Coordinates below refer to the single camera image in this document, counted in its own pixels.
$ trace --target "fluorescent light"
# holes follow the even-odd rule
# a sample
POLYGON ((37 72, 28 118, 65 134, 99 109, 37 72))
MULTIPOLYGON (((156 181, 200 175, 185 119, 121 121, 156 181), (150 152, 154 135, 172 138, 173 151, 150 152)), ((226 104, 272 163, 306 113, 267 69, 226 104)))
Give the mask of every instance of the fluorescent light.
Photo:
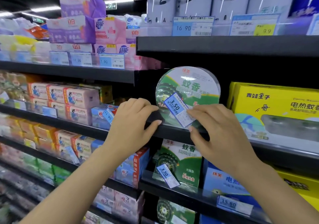
POLYGON ((104 2, 105 2, 106 4, 111 4, 111 3, 134 2, 134 0, 105 0, 104 2))
POLYGON ((28 16, 34 16, 34 17, 37 17, 37 18, 41 18, 41 19, 48 20, 48 18, 46 18, 46 17, 38 16, 38 15, 32 15, 32 14, 25 13, 25 12, 21 12, 21 14, 23 14, 23 15, 28 15, 28 16))
POLYGON ((31 9, 34 12, 42 12, 42 11, 51 11, 51 10, 61 10, 59 6, 48 6, 48 7, 41 7, 41 8, 33 8, 31 9))
POLYGON ((0 17, 13 16, 11 12, 0 12, 0 17))

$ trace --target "person's right hand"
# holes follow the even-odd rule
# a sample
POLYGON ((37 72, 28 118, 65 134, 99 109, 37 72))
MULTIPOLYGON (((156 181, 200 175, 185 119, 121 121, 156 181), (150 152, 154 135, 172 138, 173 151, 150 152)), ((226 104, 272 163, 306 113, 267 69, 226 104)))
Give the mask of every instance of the person's right hand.
POLYGON ((209 142, 202 138, 196 128, 189 127, 196 148, 217 168, 240 179, 243 171, 262 164, 236 116, 224 105, 197 105, 187 110, 187 113, 208 131, 209 142))

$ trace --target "exit sign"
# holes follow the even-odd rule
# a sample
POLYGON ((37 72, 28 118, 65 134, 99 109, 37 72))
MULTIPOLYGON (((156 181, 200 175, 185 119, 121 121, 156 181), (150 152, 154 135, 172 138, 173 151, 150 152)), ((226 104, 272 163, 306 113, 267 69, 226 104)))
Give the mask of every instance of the exit sign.
POLYGON ((33 17, 33 16, 32 16, 32 20, 33 20, 34 22, 44 23, 44 20, 41 20, 40 18, 37 18, 37 17, 33 17))
POLYGON ((116 10, 116 9, 117 9, 117 4, 116 3, 106 4, 106 10, 116 10))

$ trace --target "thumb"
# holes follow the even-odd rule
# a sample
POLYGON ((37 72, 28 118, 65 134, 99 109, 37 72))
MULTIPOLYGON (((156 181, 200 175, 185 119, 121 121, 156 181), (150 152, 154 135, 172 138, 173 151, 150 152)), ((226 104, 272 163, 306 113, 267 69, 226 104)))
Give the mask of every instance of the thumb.
POLYGON ((161 120, 153 121, 148 128, 144 130, 144 139, 148 142, 156 131, 157 127, 162 123, 161 120))
POLYGON ((195 144, 197 150, 203 155, 203 152, 207 151, 208 142, 200 135, 195 127, 189 127, 190 138, 195 144))

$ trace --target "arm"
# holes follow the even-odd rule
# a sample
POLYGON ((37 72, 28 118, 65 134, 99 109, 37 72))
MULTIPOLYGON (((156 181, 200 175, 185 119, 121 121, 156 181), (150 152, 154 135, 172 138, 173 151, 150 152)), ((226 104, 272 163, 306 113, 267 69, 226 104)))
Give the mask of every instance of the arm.
POLYGON ((114 170, 144 146, 161 123, 154 121, 144 130, 146 119, 155 110, 157 106, 141 98, 122 103, 104 144, 20 223, 80 223, 114 170))
POLYGON ((224 105, 198 105, 188 110, 208 131, 205 141, 197 129, 190 136, 201 154, 237 179, 275 224, 316 224, 319 212, 287 185, 254 153, 240 123, 224 105))

